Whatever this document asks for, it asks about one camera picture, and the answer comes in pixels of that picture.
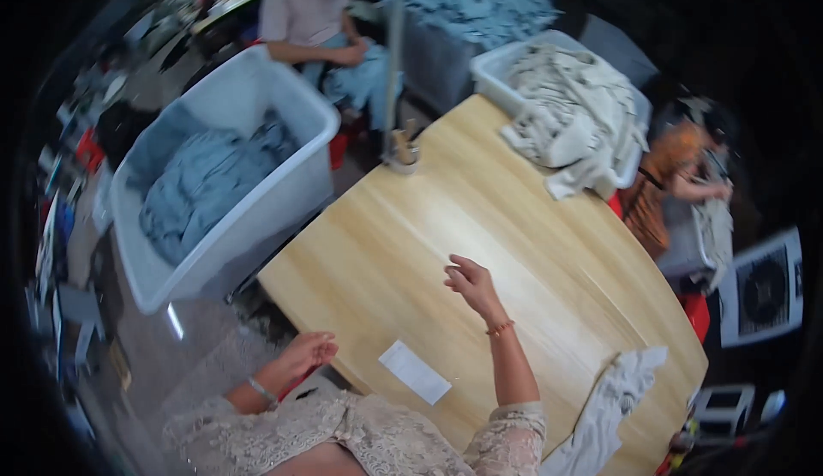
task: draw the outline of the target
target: hair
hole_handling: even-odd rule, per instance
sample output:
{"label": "hair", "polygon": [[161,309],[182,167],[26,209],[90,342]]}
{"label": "hair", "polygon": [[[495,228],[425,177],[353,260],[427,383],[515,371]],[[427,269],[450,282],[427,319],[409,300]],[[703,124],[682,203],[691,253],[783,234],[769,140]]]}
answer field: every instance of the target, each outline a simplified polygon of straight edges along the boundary
{"label": "hair", "polygon": [[740,126],[732,112],[724,106],[714,103],[712,109],[703,114],[703,124],[715,143],[734,146]]}

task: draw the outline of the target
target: dark background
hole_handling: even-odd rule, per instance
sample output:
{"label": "dark background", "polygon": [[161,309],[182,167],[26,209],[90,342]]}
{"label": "dark background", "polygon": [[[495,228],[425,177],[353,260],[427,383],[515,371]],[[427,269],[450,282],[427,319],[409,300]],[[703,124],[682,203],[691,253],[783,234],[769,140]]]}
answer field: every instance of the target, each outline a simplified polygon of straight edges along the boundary
{"label": "dark background", "polygon": [[[13,441],[10,473],[46,473],[89,463],[107,473],[105,461],[75,444],[56,402],[56,389],[34,362],[21,305],[26,256],[32,237],[26,222],[25,174],[21,162],[35,156],[59,129],[54,111],[90,48],[121,36],[156,0],[4,0],[7,111],[3,149],[3,381],[15,390],[6,401],[12,416],[4,437]],[[706,341],[710,358],[707,380],[754,380],[787,388],[789,410],[769,449],[757,449],[736,461],[735,473],[782,471],[816,451],[820,419],[815,382],[820,369],[820,192],[823,140],[819,61],[820,0],[562,0],[570,27],[593,12],[623,29],[663,71],[667,81],[681,81],[729,105],[743,122],[745,173],[762,218],[757,235],[797,225],[800,229],[806,308],[803,328],[755,347],[723,350]],[[801,431],[800,426],[810,428]]]}

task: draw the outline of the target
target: silver bangle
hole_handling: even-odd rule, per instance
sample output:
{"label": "silver bangle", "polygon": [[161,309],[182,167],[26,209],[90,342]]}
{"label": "silver bangle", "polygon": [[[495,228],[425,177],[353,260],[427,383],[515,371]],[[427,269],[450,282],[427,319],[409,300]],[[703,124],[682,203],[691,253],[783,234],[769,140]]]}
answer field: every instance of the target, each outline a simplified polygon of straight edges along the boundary
{"label": "silver bangle", "polygon": [[277,398],[271,392],[269,392],[265,388],[262,388],[262,385],[260,385],[257,382],[257,380],[253,377],[249,377],[249,385],[251,385],[252,388],[257,390],[260,394],[262,394],[264,398],[268,399],[269,401],[272,401],[273,403],[277,402]]}

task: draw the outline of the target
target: red plastic stool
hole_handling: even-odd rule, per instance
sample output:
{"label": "red plastic stool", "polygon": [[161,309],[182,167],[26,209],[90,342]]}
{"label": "red plastic stool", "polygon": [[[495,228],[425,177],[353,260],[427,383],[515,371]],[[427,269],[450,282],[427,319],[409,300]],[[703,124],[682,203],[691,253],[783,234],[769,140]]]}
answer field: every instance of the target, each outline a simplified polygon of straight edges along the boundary
{"label": "red plastic stool", "polygon": [[103,149],[94,141],[94,128],[88,128],[80,141],[77,142],[77,160],[79,160],[86,170],[92,174],[97,173],[100,164],[105,159]]}
{"label": "red plastic stool", "polygon": [[332,170],[336,171],[343,165],[343,154],[349,145],[349,137],[340,132],[328,143],[328,157],[331,158]]}
{"label": "red plastic stool", "polygon": [[620,195],[619,190],[612,195],[612,198],[608,200],[609,208],[612,209],[612,212],[617,214],[617,216],[623,220],[623,207],[620,205]]}
{"label": "red plastic stool", "polygon": [[709,331],[709,307],[706,305],[706,298],[700,294],[686,294],[685,296],[677,296],[677,300],[683,305],[685,316],[689,318],[691,327],[700,343],[706,338],[706,333]]}

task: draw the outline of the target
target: beige lace top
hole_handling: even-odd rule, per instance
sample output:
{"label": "beige lace top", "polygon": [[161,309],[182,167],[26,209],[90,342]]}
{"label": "beige lace top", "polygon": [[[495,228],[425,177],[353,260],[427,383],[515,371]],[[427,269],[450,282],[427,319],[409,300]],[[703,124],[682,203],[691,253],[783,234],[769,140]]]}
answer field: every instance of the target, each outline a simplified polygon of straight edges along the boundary
{"label": "beige lace top", "polygon": [[421,414],[377,395],[334,391],[259,415],[210,399],[172,420],[164,436],[198,476],[262,476],[327,441],[350,450],[369,476],[537,476],[546,420],[539,402],[496,409],[460,455]]}

